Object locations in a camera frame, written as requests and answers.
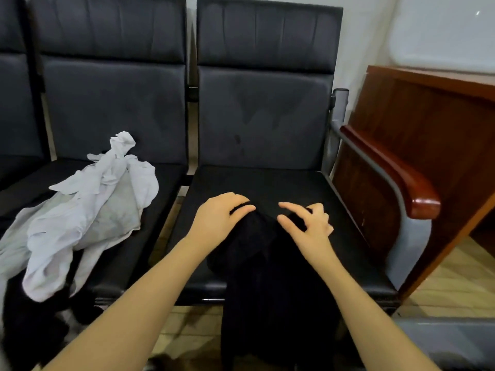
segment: chair backrest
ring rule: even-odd
[[[0,155],[49,157],[17,0],[0,0]]]
[[[86,159],[128,131],[130,153],[187,163],[186,1],[31,0],[55,150]]]
[[[342,13],[197,0],[200,164],[321,168]]]

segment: metal armrest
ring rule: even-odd
[[[326,167],[333,166],[337,156],[334,150],[338,151],[337,142],[342,139],[392,187],[399,202],[400,229],[395,244],[387,255],[386,273],[398,290],[428,243],[431,221],[440,213],[440,198],[430,181],[421,173],[365,133],[356,131],[349,125],[342,126],[347,95],[342,90],[334,91],[336,102],[326,145],[329,148],[326,157],[333,158],[333,161],[328,162]]]

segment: left hand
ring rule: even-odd
[[[230,214],[235,207],[248,201],[245,196],[233,192],[208,199],[198,208],[187,237],[209,254],[229,235],[240,219],[256,209],[253,205],[246,205]]]

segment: black cloth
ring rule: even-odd
[[[306,230],[299,217],[290,218]],[[227,281],[221,330],[226,371],[235,356],[246,354],[285,367],[331,369],[339,309],[276,219],[249,213],[207,263]]]
[[[34,207],[51,198],[47,192],[35,198],[28,207]],[[0,216],[0,238],[10,227],[20,209]],[[12,371],[31,371],[37,364],[48,364],[66,345],[69,326],[59,312],[70,309],[78,323],[88,325],[101,313],[93,306],[94,297],[85,290],[69,297],[83,250],[74,252],[64,287],[52,297],[35,302],[22,287],[26,270],[9,279],[3,298],[2,347]]]

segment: forearm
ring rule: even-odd
[[[206,257],[184,238],[95,322],[47,371],[141,370],[182,288]]]
[[[331,255],[316,268],[331,290],[368,371],[438,370]]]

